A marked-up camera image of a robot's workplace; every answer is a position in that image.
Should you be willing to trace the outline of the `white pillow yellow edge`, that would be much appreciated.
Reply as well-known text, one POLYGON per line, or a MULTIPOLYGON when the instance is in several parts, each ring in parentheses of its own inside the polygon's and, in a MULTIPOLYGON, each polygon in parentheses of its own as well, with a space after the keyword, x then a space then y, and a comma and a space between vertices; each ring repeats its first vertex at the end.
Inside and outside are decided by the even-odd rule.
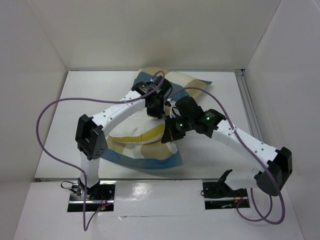
POLYGON ((119 125, 109 137, 117 143, 150 144, 159 141, 165 131, 165 120, 147 115, 147 110, 140 110, 119 125))

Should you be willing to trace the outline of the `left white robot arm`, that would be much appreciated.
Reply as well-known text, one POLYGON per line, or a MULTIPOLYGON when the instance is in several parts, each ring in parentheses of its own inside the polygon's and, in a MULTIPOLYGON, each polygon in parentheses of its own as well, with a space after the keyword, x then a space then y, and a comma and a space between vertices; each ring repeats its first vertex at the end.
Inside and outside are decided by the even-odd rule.
POLYGON ((80 168, 84 171, 78 178, 81 194, 88 200, 97 197, 100 188, 100 158, 107 151, 106 137, 134 113, 147 109, 151 117, 161 118, 164 114, 165 95, 172 90, 168 80, 157 88, 151 81, 138 82, 120 100, 93 116, 82 115, 78 119, 75 141, 80 152, 80 168))

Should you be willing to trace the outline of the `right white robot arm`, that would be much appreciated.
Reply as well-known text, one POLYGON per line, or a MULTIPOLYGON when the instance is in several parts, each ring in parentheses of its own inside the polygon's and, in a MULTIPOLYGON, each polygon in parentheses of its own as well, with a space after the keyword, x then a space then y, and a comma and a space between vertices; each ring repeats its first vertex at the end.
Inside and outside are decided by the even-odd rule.
POLYGON ((259 188, 276 197, 292 173, 292 152, 288 148, 277 149, 263 143, 240 128, 231 126, 227 118, 214 109, 166 116, 164 121, 162 143, 183 139, 187 132, 195 131, 225 144, 251 163, 246 171, 228 169, 223 173, 218 184, 223 196, 230 196, 239 189, 259 188))

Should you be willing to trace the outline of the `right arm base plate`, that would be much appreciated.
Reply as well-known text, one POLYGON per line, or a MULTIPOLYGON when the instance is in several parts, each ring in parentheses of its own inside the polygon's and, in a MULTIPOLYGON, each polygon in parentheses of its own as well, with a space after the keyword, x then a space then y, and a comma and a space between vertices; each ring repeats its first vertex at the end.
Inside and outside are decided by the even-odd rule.
POLYGON ((246 189, 232 190, 226 184, 218 181, 202 183, 203 190, 200 195, 204 198, 206 210, 226 210, 250 208, 248 192, 246 189))

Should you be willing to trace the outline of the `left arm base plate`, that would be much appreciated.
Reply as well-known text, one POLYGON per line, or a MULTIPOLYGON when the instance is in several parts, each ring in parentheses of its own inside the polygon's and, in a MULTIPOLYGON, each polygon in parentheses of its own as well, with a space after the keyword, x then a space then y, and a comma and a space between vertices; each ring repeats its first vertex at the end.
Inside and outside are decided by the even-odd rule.
MULTIPOLYGON (((114 182, 101 184, 98 191, 86 199, 85 211, 93 213, 100 209, 101 212, 113 212, 115 188, 116 184, 114 182)), ((66 189, 70 190, 67 212, 82 212, 85 194, 79 185, 73 182, 72 185, 66 189)))

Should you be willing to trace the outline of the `blue beige checked pillowcase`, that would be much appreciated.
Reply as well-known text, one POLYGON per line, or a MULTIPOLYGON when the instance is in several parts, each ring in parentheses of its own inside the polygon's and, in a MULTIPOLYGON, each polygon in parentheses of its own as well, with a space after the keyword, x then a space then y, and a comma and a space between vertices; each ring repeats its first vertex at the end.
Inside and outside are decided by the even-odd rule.
MULTIPOLYGON (((168 96, 173 101, 190 96, 196 99, 202 89, 207 89, 212 82, 160 67, 145 67, 138 71, 134 83, 148 82, 153 76, 165 77, 172 85, 168 96)), ((140 143, 120 143, 106 138, 108 149, 102 158, 117 165, 143 170, 163 170, 183 165, 180 152, 174 142, 159 141, 140 143)))

